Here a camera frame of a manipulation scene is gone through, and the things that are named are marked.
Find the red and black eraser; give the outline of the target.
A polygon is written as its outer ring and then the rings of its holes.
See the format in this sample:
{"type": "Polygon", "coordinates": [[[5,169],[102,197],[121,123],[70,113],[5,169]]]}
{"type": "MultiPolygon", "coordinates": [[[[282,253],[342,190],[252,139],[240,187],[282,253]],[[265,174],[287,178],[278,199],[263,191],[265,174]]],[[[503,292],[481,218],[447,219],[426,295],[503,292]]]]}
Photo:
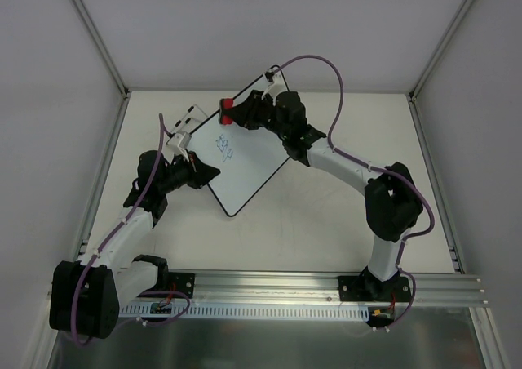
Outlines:
{"type": "Polygon", "coordinates": [[[233,108],[233,98],[223,98],[219,101],[219,123],[227,126],[233,123],[233,119],[228,116],[228,111],[233,108]]]}

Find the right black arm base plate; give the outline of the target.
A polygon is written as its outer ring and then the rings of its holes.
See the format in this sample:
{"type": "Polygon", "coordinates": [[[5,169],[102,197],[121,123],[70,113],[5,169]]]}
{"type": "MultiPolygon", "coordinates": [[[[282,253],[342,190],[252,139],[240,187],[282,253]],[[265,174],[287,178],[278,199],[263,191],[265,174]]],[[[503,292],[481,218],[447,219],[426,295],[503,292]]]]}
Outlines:
{"type": "Polygon", "coordinates": [[[409,302],[412,294],[407,277],[381,282],[361,275],[338,276],[338,294],[342,302],[409,302]]]}

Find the white whiteboard with black rim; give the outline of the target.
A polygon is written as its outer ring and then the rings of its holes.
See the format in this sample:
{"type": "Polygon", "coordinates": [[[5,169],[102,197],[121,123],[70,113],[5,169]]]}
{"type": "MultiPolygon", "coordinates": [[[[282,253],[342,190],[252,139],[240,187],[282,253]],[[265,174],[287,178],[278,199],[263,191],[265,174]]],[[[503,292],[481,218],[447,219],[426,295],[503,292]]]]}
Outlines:
{"type": "Polygon", "coordinates": [[[221,124],[217,112],[191,131],[188,149],[220,169],[209,184],[225,215],[234,217],[290,159],[281,140],[260,128],[221,124]]]}

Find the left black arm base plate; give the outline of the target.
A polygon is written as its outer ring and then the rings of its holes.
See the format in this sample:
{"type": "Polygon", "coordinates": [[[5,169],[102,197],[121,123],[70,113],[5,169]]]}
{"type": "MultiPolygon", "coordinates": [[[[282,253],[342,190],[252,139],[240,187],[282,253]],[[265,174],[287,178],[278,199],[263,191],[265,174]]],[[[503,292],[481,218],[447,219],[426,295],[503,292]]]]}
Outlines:
{"type": "Polygon", "coordinates": [[[170,271],[166,287],[168,291],[177,291],[192,299],[196,274],[189,272],[170,271]]]}

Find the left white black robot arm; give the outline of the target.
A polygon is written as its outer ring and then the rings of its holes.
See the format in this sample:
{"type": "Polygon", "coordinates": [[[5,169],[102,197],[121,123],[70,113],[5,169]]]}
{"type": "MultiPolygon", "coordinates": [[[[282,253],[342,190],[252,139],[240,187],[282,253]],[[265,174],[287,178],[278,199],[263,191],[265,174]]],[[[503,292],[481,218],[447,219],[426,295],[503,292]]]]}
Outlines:
{"type": "Polygon", "coordinates": [[[201,189],[220,173],[193,152],[167,161],[150,150],[139,156],[137,176],[114,226],[75,261],[61,261],[51,284],[49,325],[74,341],[105,339],[122,307],[139,296],[175,296],[166,259],[135,249],[156,227],[169,193],[201,189]]]}

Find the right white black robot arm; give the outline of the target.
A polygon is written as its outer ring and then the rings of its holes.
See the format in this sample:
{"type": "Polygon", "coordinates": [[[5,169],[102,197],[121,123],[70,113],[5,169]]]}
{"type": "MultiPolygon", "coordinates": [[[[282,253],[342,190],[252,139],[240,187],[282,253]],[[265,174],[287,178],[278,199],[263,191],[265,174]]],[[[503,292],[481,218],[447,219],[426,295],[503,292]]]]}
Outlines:
{"type": "Polygon", "coordinates": [[[222,99],[219,122],[272,132],[291,159],[331,174],[363,196],[374,244],[368,265],[347,289],[357,300],[390,299],[400,279],[404,240],[423,211],[408,168],[400,162],[384,169],[372,167],[334,151],[326,134],[308,123],[306,108],[295,91],[283,91],[277,97],[252,91],[242,102],[222,99]]]}

